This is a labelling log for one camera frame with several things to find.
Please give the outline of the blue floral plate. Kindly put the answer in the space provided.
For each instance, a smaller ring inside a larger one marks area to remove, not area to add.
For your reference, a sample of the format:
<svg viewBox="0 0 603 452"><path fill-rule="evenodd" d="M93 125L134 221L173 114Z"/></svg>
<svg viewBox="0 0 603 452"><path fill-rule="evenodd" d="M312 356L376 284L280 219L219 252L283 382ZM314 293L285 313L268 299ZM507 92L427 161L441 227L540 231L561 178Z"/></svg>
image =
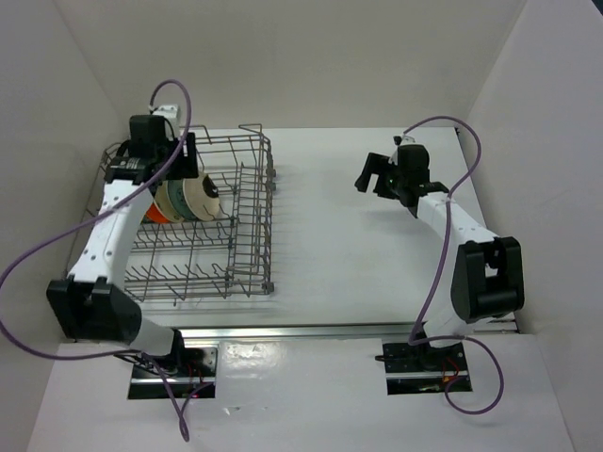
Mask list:
<svg viewBox="0 0 603 452"><path fill-rule="evenodd" d="M171 205L183 221L194 221L196 217L187 205L182 180L168 180L167 192Z"/></svg>

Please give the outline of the orange plastic plate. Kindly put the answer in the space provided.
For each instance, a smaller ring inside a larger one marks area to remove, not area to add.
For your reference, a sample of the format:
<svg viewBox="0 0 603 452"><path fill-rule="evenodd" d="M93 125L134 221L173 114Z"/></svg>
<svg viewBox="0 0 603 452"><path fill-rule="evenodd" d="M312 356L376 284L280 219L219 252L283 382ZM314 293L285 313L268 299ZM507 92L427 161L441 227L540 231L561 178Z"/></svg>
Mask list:
<svg viewBox="0 0 603 452"><path fill-rule="evenodd" d="M152 203L145 213L145 217L153 223L165 224L170 221L161 213L157 206Z"/></svg>

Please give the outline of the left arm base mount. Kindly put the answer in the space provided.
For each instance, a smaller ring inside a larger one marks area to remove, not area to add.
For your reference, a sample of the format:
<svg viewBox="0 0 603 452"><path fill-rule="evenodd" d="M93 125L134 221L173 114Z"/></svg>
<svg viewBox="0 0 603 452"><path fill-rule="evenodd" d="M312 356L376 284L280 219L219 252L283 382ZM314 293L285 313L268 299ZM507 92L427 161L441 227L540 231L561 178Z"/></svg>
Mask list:
<svg viewBox="0 0 603 452"><path fill-rule="evenodd" d="M156 358L176 399L214 398L219 350L209 345L187 349L187 355L180 364L168 364ZM155 367L143 361L138 355L122 355L118 358L132 365L127 398L130 400L167 399L169 394Z"/></svg>

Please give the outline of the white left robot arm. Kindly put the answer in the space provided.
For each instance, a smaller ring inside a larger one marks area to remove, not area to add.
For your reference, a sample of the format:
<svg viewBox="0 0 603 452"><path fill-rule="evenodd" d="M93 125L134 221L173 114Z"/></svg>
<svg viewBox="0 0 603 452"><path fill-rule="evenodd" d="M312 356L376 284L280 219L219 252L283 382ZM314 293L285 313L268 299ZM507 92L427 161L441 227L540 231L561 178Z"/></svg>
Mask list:
<svg viewBox="0 0 603 452"><path fill-rule="evenodd" d="M106 166L101 220L66 278L50 281L46 290L68 338L140 350L170 377L187 365L182 334L144 318L125 292L124 279L139 225L158 187L152 178L178 145L180 116L177 106L162 105L150 115L130 118L130 138Z"/></svg>

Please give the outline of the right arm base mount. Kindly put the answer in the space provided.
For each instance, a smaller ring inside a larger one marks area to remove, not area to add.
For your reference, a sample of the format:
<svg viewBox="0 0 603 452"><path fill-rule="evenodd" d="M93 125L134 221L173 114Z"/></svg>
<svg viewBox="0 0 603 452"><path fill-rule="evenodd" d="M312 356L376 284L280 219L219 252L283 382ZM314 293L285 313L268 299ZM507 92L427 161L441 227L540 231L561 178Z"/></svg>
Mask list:
<svg viewBox="0 0 603 452"><path fill-rule="evenodd" d="M452 393L472 391L461 344L433 348L385 343L374 360L383 365L389 396L444 393L449 383Z"/></svg>

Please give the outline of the beige plate with black patch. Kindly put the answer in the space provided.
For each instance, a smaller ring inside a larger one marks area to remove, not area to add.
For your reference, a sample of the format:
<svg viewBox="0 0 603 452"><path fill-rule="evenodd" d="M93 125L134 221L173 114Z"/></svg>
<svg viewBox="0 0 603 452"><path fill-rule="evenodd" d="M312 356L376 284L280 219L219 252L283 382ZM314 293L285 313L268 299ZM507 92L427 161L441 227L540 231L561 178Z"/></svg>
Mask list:
<svg viewBox="0 0 603 452"><path fill-rule="evenodd" d="M220 211L218 188L205 172L197 178L188 178L183 182L184 196L194 216L201 221L215 219Z"/></svg>

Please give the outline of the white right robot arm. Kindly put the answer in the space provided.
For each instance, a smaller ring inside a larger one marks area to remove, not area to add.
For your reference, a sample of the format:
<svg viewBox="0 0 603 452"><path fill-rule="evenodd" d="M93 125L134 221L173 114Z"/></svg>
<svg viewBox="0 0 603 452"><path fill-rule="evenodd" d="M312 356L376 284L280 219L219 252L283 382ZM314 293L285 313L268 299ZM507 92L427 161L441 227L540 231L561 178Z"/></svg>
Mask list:
<svg viewBox="0 0 603 452"><path fill-rule="evenodd" d="M522 250L471 217L453 192L431 178L421 144L400 144L391 156L369 153L354 183L360 192L399 202L442 240L434 280L409 337L415 364L432 370L476 324L517 312L525 304Z"/></svg>

